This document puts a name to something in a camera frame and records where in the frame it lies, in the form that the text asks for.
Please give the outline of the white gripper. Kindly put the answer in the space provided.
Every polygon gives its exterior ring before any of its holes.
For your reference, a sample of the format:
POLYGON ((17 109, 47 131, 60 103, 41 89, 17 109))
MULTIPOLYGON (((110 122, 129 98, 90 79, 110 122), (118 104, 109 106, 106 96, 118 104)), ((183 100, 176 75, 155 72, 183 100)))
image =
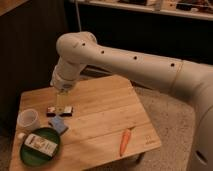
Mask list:
POLYGON ((84 69, 83 64, 72 63, 60 58, 55 66, 50 85, 59 90, 56 93, 56 113, 62 114, 68 104, 68 93, 76 84, 81 71, 84 69))

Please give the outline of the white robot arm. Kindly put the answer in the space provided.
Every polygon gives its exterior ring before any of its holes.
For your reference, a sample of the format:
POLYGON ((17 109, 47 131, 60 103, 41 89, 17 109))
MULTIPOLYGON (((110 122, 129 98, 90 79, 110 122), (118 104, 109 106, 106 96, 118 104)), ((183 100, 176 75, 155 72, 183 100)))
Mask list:
POLYGON ((65 33, 51 85, 69 91, 88 65, 100 67, 191 105, 195 131, 187 171, 213 171, 213 65, 101 46, 87 31, 65 33))

